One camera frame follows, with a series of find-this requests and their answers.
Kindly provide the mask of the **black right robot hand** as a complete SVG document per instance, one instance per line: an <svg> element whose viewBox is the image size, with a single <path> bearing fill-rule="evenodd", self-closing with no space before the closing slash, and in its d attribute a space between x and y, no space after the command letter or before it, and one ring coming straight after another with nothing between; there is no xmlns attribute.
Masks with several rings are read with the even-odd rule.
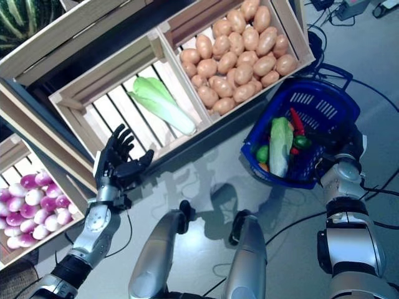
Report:
<svg viewBox="0 0 399 299"><path fill-rule="evenodd" d="M329 131L309 129L305 136L333 156L348 154L359 160L365 151L363 135L354 123L344 123Z"/></svg>

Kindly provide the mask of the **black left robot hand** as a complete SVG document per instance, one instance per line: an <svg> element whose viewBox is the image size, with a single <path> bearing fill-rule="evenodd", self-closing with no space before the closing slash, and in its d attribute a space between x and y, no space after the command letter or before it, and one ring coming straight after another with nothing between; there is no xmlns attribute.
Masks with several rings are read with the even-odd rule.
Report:
<svg viewBox="0 0 399 299"><path fill-rule="evenodd" d="M97 189L109 185L124 190L137 182L153 160L152 149L138 159L129 159L133 149L134 136L131 129L119 125L108 139L97 159L94 179Z"/></svg>

